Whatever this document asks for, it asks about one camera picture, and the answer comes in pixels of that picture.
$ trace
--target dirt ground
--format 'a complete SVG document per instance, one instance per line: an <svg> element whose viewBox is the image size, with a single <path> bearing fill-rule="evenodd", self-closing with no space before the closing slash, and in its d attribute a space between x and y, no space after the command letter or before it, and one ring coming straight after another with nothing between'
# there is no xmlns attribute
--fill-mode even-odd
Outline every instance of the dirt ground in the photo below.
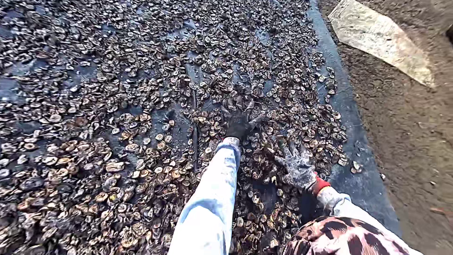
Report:
<svg viewBox="0 0 453 255"><path fill-rule="evenodd" d="M319 0L326 21L338 2ZM453 211L453 45L444 35L453 1L359 2L392 18L432 64L435 89L334 38L403 239L426 255L453 254L453 226L430 211Z"/></svg>

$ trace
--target denim jacket sleeve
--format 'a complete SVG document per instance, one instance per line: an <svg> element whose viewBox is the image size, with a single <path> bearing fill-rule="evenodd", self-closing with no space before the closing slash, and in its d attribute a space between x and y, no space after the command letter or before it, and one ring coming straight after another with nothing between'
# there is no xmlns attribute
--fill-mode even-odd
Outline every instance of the denim jacket sleeve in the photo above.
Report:
<svg viewBox="0 0 453 255"><path fill-rule="evenodd" d="M237 138L227 137L217 146L179 216L169 255L228 254L240 157Z"/></svg>

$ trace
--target person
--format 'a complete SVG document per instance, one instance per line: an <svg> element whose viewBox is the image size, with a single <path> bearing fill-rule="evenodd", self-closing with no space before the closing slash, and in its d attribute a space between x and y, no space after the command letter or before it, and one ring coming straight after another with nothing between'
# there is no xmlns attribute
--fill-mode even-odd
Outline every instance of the person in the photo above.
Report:
<svg viewBox="0 0 453 255"><path fill-rule="evenodd" d="M226 138L218 144L196 191L179 216L169 255L228 253L241 157L239 145L260 121L258 117L248 122L250 106L245 113L237 111L234 115L222 108L230 119ZM309 165L304 149L299 152L291 143L289 149L284 147L283 151L285 158L276 157L276 161L288 171L283 181L311 192L329 216L302 226L283 247L281 254L421 255L354 205L347 194L338 193L329 182L319 178L314 166Z"/></svg>

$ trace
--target red glove cuff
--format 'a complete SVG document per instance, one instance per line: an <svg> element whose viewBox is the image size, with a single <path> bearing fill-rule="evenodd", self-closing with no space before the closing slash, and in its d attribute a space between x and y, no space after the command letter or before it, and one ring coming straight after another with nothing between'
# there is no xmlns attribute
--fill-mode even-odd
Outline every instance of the red glove cuff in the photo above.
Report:
<svg viewBox="0 0 453 255"><path fill-rule="evenodd" d="M325 181L319 177L316 177L316 183L313 186L313 195L317 196L318 193L321 191L321 189L323 189L325 187L329 187L329 186L330 186L330 183L328 181Z"/></svg>

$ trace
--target dirty glove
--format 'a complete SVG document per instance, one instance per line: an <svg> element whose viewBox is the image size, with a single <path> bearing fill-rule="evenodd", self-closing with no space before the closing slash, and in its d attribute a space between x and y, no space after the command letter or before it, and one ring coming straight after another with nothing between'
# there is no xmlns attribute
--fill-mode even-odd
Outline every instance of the dirty glove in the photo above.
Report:
<svg viewBox="0 0 453 255"><path fill-rule="evenodd" d="M318 177L314 166L309 164L308 152L303 146L300 146L299 151L293 141L289 143L289 149L283 146L281 140L279 145L285 158L275 156L275 160L288 171L288 174L282 178L284 182L311 192L315 196L322 188L330 186L330 183Z"/></svg>
<svg viewBox="0 0 453 255"><path fill-rule="evenodd" d="M245 111L243 111L244 103L241 96L237 97L236 106L233 105L233 100L231 98L227 101L223 101L220 108L224 119L228 121L225 137L236 137L242 141L255 126L261 122L264 117L263 115L249 121L249 114L254 106L255 102L252 99Z"/></svg>

